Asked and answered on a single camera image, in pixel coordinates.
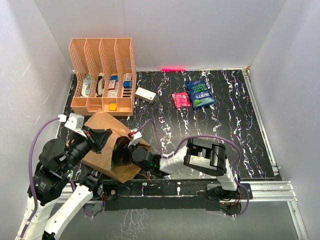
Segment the black marble surface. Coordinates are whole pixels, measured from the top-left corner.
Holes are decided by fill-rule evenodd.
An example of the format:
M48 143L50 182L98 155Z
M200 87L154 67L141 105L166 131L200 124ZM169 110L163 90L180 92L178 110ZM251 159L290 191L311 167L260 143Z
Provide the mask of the black marble surface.
M185 91L185 81L198 79L207 82L216 102L196 110L192 107L176 109L171 94ZM72 112L70 105L76 84L76 77L73 76L64 110L66 115ZM140 127L149 118L154 119L163 153L174 151L187 136L218 135L233 141L242 150L241 161L236 166L241 178L275 177L241 70L138 72L137 87L157 93L158 99L150 104L136 98L133 116L116 118L130 129ZM60 126L59 138L67 140L70 134L68 129ZM144 128L142 136L152 145L152 152L158 153L157 139L151 124ZM237 153L228 144L226 154L230 162L235 161ZM106 177L81 163L70 173L70 177L78 180L87 173L93 173L102 179ZM168 178L204 179L210 176L185 167Z

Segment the white box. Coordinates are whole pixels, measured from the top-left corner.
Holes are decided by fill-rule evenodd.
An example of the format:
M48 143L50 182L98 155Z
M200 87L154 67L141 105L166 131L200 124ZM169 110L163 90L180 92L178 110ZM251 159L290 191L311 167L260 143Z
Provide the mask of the white box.
M148 103L153 104L157 95L152 91L148 91L141 87L138 87L138 89L135 91L134 96L136 96L138 99L142 99L147 101Z

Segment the yellow block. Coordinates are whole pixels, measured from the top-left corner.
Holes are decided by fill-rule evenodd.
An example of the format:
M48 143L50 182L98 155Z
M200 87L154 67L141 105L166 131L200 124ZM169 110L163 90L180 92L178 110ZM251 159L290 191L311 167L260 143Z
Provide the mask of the yellow block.
M115 102L109 104L109 111L117 111L117 104Z

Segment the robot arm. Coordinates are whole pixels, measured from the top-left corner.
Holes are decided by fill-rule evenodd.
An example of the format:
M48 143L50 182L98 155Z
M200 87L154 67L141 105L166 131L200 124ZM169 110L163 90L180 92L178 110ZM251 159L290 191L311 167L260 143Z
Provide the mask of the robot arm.
M75 114L69 117L66 126L75 133L71 136L68 146L61 139L52 139L43 146L39 156L40 162L33 177L37 205L29 187L27 208L16 240L59 239L61 232L77 211L94 195L99 196L99 189L102 191L100 180L92 175L87 176L72 197L49 219L63 188L69 182L67 176L70 170L89 151L101 153L112 134L110 129L93 130L82 127L83 121L80 123L81 127L73 125L74 117L80 118L77 122L83 120L83 116Z

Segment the small box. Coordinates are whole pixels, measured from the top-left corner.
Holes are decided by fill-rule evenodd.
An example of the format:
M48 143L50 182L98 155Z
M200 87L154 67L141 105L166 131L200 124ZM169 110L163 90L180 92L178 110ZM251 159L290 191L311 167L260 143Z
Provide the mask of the small box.
M115 101L110 102L109 104L109 111L117 111L117 104Z
M138 87L138 89L135 91L134 94L138 99L142 99L147 101L148 103L153 104L156 99L156 94L152 91L148 91L146 89L143 89L141 87Z
M125 74L125 81L131 81L131 79L132 79L132 74L131 73L126 73Z
M109 90L113 90L116 87L116 80L110 80L109 81Z

